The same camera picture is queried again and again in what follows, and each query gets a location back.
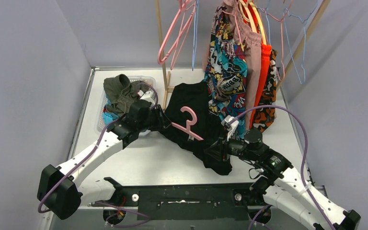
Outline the thick pink plastic hanger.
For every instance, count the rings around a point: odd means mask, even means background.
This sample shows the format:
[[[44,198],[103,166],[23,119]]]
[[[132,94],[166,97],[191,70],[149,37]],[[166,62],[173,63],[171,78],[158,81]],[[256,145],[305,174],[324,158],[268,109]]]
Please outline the thick pink plastic hanger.
[[[180,109],[180,111],[181,111],[181,112],[183,112],[183,113],[187,112],[187,113],[191,116],[191,119],[187,119],[187,120],[186,120],[186,124],[185,124],[185,126],[181,126],[181,125],[179,125],[179,124],[177,124],[177,123],[174,123],[174,122],[171,122],[171,125],[172,125],[174,128],[176,128],[176,129],[178,129],[178,130],[180,130],[180,131],[182,131],[182,132],[185,132],[185,133],[186,133],[186,134],[188,134],[190,137],[192,137],[192,138],[194,138],[194,139],[196,139],[196,140],[198,140],[198,141],[202,141],[202,140],[204,140],[201,136],[199,136],[198,134],[196,134],[195,132],[193,132],[193,131],[191,130],[191,127],[192,127],[193,125],[195,125],[195,124],[197,123],[197,121],[198,121],[197,116],[196,116],[196,113],[194,112],[194,110],[193,110],[193,109],[191,109],[191,108],[190,108],[190,107],[188,107],[188,106],[183,106],[183,107]]]

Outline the olive green shorts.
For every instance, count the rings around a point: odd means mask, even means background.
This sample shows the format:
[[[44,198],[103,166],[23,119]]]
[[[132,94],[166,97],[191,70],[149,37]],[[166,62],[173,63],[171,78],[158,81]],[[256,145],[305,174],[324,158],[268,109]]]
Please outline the olive green shorts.
[[[106,78],[103,82],[103,88],[111,105],[107,110],[119,117],[127,113],[130,106],[139,99],[138,92],[149,91],[150,87],[142,80],[131,82],[128,76],[120,74],[113,78]]]

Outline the turquoise shark print shorts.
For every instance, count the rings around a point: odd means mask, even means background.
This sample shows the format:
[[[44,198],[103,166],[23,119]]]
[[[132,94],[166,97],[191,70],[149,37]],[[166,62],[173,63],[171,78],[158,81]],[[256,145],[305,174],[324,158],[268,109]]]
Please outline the turquoise shark print shorts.
[[[104,106],[102,109],[102,121],[104,122],[105,125],[111,123],[112,121],[116,120],[119,118],[119,116],[117,114],[114,114],[112,112],[109,112],[107,110],[107,106],[111,105],[110,100],[108,99],[107,96],[105,96],[104,98]]]

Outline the thin pink wire hanger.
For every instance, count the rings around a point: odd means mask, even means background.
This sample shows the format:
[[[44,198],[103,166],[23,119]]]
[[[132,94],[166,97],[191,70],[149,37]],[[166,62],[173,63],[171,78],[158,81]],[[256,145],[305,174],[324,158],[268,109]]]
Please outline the thin pink wire hanger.
[[[176,64],[176,61],[181,53],[181,50],[184,45],[184,41],[188,35],[190,28],[193,28],[193,17],[194,17],[194,8],[195,8],[195,0],[179,0],[179,9],[172,21],[172,29],[175,27],[177,20],[181,18],[180,28],[178,35],[171,47],[170,51],[173,51],[173,56],[170,64],[170,70],[173,70]]]

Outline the thin blue wire hanger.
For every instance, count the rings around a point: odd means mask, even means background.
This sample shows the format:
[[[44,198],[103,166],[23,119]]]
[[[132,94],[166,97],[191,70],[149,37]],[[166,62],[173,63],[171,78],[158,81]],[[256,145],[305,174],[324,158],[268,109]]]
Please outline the thin blue wire hanger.
[[[197,50],[197,29],[198,29],[198,14],[199,14],[199,0],[195,0],[193,17],[193,46],[192,46],[192,70],[195,69],[196,65],[196,50]]]

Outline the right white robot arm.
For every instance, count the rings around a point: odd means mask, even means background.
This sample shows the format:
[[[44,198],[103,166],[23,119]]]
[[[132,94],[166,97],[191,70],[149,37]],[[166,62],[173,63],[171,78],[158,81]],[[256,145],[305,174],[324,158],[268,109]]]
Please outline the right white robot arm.
[[[219,138],[205,149],[207,156],[225,160],[230,155],[252,165],[259,178],[250,187],[251,200],[287,213],[309,230],[357,230],[361,216],[345,210],[302,179],[282,154],[263,143],[262,133],[252,128],[244,140]]]

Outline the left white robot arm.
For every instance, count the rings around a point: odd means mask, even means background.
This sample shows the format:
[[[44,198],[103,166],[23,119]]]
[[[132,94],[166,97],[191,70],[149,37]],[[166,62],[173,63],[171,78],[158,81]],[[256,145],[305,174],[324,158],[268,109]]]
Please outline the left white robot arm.
[[[97,201],[118,204],[123,192],[112,178],[100,179],[83,186],[83,181],[102,163],[124,150],[138,139],[139,134],[160,131],[171,126],[159,104],[138,100],[128,113],[107,124],[96,142],[57,167],[46,166],[41,173],[37,199],[38,213],[53,212],[64,220],[80,206]]]

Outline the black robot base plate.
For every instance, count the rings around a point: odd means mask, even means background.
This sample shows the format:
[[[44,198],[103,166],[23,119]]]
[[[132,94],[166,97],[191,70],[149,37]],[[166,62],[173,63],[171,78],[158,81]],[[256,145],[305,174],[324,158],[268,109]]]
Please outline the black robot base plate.
[[[95,207],[132,208],[138,220],[249,220],[266,205],[251,183],[116,185]]]

